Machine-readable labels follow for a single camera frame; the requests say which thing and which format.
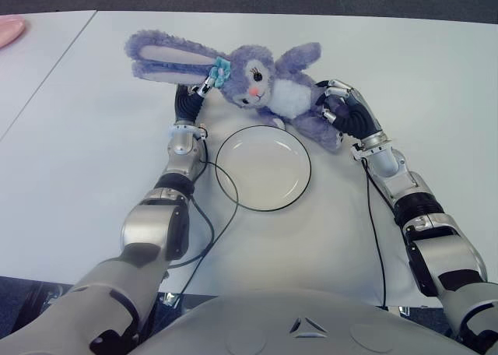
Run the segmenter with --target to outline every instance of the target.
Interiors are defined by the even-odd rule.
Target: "white belly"
[[[310,109],[311,89],[291,80],[276,80],[268,108],[279,116],[294,119]]]

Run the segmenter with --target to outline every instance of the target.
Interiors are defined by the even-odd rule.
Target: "triangle logo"
[[[327,331],[310,318],[297,318],[289,332],[294,338],[327,338]]]

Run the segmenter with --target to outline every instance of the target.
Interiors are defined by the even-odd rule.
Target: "pink nose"
[[[249,88],[249,94],[253,97],[257,96],[258,95],[258,88],[256,88],[256,87]]]

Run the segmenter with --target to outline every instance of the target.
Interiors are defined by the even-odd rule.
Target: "plate rim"
[[[230,200],[232,201],[233,203],[237,204],[237,201],[235,199],[233,199],[225,190],[225,188],[223,187],[221,181],[219,180],[219,176],[218,176],[218,156],[219,156],[219,152],[221,151],[221,149],[225,146],[225,143],[231,139],[234,135],[236,135],[237,133],[239,132],[242,132],[243,130],[245,129],[249,129],[249,128],[255,128],[255,127],[265,127],[265,128],[274,128],[274,129],[278,129],[279,131],[281,132],[285,132],[287,133],[288,135],[290,135],[291,137],[293,137],[304,149],[304,152],[306,153],[306,157],[308,158],[308,165],[310,166],[310,174],[308,175],[308,181],[306,183],[306,185],[304,185],[304,188],[303,190],[301,191],[301,193],[295,198],[293,199],[291,202],[287,203],[286,205],[284,206],[281,206],[281,207],[277,207],[275,209],[255,209],[255,208],[252,208],[252,207],[248,207],[248,206],[245,206],[243,205],[242,203],[240,203],[240,199],[239,199],[239,202],[238,202],[238,205],[240,207],[244,207],[245,209],[249,209],[250,211],[256,211],[256,212],[259,212],[259,213],[271,213],[271,212],[274,212],[274,211],[278,211],[280,209],[285,209],[286,207],[289,207],[290,205],[292,205],[295,201],[297,201],[299,198],[301,198],[301,196],[304,194],[304,192],[308,189],[308,186],[310,185],[310,181],[311,181],[311,175],[312,175],[312,166],[311,166],[311,159],[310,159],[310,154],[308,153],[308,150],[306,149],[306,146],[295,136],[293,135],[291,132],[289,131],[286,131],[285,129],[280,129],[278,127],[273,127],[271,125],[263,125],[263,124],[258,124],[258,125],[250,125],[248,127],[244,127],[244,128],[241,128],[237,131],[235,131],[234,133],[232,133],[231,135],[229,135],[228,137],[226,137],[226,139],[223,141],[223,143],[221,144],[221,146],[219,147],[218,149],[218,152],[216,153],[216,159],[215,159],[215,175],[216,175],[216,180],[218,181],[218,185],[219,187],[221,188],[221,190],[223,191],[223,193],[225,194],[225,196]]]

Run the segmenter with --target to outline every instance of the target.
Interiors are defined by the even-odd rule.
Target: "white plate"
[[[241,206],[256,211],[282,209],[306,190],[310,157],[303,144],[282,129],[255,125],[233,133],[219,148],[216,164],[233,179]],[[216,169],[224,192],[235,201],[228,177]]]

